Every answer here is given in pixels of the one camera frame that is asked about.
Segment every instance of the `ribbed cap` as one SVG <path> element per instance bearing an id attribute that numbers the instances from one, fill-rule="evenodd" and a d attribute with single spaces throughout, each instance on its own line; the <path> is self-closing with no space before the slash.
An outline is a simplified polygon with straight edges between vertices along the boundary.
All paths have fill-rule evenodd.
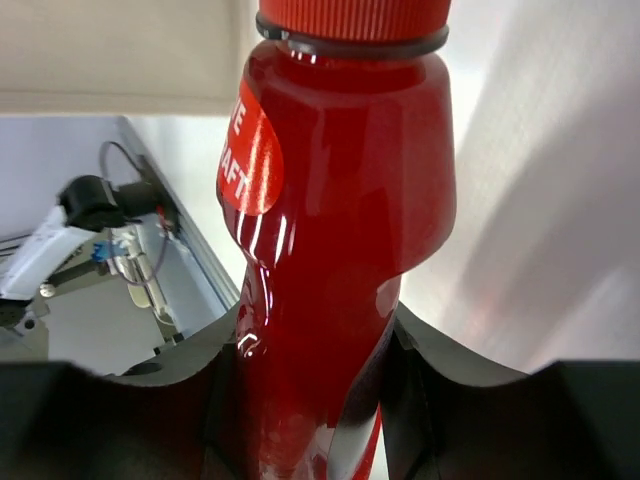
<path id="1" fill-rule="evenodd" d="M 260 0 L 260 13 L 286 30 L 349 42 L 403 42 L 437 32 L 451 0 Z"/>

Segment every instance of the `beige panel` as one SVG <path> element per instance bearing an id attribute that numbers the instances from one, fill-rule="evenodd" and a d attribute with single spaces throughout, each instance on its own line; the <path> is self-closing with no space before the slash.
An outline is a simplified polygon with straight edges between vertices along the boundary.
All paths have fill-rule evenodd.
<path id="1" fill-rule="evenodd" d="M 226 113 L 245 0 L 0 0 L 0 113 Z"/>

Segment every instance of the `ketchup bottle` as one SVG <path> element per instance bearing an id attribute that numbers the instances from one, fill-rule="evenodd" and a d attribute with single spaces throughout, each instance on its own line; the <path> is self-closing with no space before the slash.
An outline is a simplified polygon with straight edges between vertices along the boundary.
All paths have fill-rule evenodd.
<path id="1" fill-rule="evenodd" d="M 246 478 L 369 476 L 400 277 L 455 216 L 449 2 L 260 2 L 217 177 Z"/>

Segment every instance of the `red bottle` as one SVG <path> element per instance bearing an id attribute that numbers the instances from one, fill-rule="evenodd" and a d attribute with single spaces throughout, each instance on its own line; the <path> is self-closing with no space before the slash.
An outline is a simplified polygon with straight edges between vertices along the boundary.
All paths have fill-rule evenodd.
<path id="1" fill-rule="evenodd" d="M 262 0 L 218 171 L 246 477 L 369 475 L 400 276 L 455 215 L 449 0 Z"/>

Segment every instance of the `bottle label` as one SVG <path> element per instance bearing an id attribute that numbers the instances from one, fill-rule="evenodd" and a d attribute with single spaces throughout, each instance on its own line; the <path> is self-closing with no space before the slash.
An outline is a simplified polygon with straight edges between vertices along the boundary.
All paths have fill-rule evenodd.
<path id="1" fill-rule="evenodd" d="M 280 142 L 243 80 L 218 167 L 224 199 L 247 215 L 261 215 L 278 200 L 284 181 Z"/>

